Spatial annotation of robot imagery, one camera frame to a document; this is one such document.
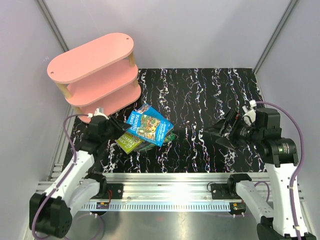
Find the green 65-storey treehouse book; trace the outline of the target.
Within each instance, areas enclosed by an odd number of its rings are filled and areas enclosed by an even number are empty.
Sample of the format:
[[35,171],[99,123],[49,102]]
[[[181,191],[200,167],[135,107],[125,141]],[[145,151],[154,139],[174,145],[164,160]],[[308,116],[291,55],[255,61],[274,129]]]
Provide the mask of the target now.
[[129,154],[143,143],[144,140],[130,133],[124,133],[115,142],[126,154]]

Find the blue 26-storey treehouse book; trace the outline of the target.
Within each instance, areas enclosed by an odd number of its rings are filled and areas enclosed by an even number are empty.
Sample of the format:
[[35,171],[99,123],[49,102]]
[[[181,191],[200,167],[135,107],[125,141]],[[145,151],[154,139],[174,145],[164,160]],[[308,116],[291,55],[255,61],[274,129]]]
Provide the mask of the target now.
[[131,127],[127,131],[142,140],[158,144],[173,129],[174,125],[145,103],[137,111],[132,111],[126,123]]

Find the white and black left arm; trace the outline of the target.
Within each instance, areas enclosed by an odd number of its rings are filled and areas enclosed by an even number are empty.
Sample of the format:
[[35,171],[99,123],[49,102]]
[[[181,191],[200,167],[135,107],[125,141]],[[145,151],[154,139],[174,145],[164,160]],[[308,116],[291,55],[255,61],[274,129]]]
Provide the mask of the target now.
[[106,177],[91,168],[99,162],[110,140],[119,139],[131,125],[104,114],[93,115],[73,157],[56,181],[29,200],[29,228],[36,240],[64,238],[76,213],[91,198],[113,193]]

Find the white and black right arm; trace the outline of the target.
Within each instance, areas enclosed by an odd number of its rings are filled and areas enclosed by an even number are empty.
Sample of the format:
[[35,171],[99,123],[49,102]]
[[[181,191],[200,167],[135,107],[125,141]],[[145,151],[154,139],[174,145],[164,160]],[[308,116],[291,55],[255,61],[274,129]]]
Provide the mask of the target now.
[[300,206],[297,146],[281,136],[280,122],[281,115],[273,108],[251,109],[245,115],[231,109],[205,132],[217,136],[216,143],[230,150],[256,146],[269,176],[273,206],[262,198],[246,173],[230,175],[226,192],[233,199],[244,200],[257,222],[260,240],[315,240]]

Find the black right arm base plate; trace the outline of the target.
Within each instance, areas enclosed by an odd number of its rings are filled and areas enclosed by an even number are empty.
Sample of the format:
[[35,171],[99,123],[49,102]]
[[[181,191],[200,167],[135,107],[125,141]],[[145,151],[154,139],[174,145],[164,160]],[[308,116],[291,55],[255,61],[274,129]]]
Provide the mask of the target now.
[[232,199],[228,185],[226,183],[210,184],[210,192],[213,200],[229,200]]

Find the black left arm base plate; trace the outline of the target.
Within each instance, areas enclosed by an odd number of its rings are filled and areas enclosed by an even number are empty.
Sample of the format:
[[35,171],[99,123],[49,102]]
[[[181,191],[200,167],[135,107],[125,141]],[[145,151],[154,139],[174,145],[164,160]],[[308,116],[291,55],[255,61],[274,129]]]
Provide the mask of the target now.
[[105,198],[111,200],[121,200],[124,193],[124,185],[122,183],[108,183]]

